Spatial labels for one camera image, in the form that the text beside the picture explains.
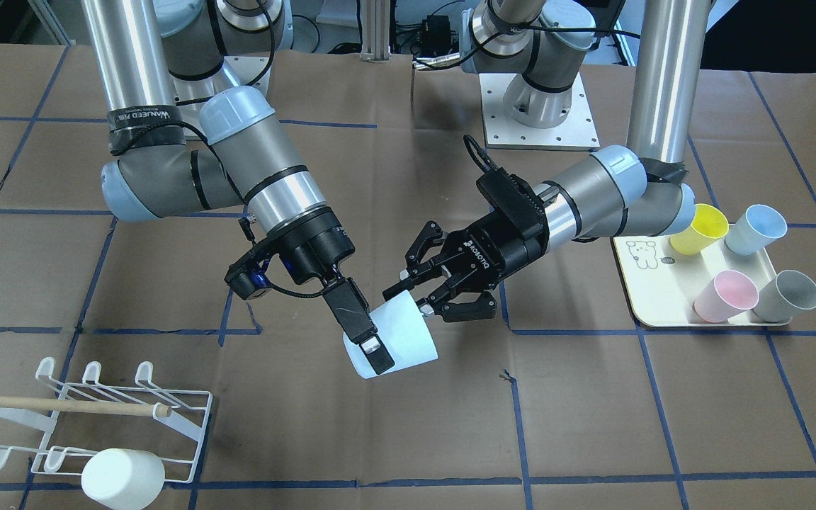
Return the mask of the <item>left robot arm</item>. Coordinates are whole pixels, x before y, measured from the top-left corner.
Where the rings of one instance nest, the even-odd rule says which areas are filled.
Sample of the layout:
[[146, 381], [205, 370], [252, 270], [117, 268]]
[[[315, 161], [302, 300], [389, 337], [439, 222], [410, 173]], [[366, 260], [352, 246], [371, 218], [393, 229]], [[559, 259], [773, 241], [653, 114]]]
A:
[[[546, 13], [544, 1], [482, 1], [467, 12], [463, 60], [478, 69], [515, 72], [506, 106], [514, 120], [558, 125], [589, 39], [598, 29]], [[406, 251], [406, 268], [382, 296], [406, 296], [425, 282], [441, 284], [417, 301], [424, 316], [470, 322], [495, 316], [492, 291], [566, 242], [682, 232], [696, 215], [684, 183], [689, 136], [709, 1], [647, 1], [639, 35], [635, 86], [625, 143], [587, 155], [531, 185], [496, 164], [472, 136], [467, 153], [490, 211], [445, 232], [427, 222]]]

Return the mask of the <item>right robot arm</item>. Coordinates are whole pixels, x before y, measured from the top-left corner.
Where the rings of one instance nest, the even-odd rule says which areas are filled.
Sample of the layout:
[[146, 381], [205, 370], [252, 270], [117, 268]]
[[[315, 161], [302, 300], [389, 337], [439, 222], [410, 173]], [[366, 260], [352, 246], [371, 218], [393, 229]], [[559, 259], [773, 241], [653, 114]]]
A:
[[266, 275], [278, 257], [291, 280], [321, 284], [326, 301], [373, 373], [395, 361], [356, 282], [340, 271], [354, 245], [329, 207], [274, 109], [251, 84], [215, 91], [189, 123], [163, 47], [187, 43], [214, 19], [204, 1], [84, 1], [81, 4], [109, 108], [113, 161], [101, 192], [123, 222], [149, 222], [243, 205], [251, 249], [225, 282], [243, 300], [276, 285]]

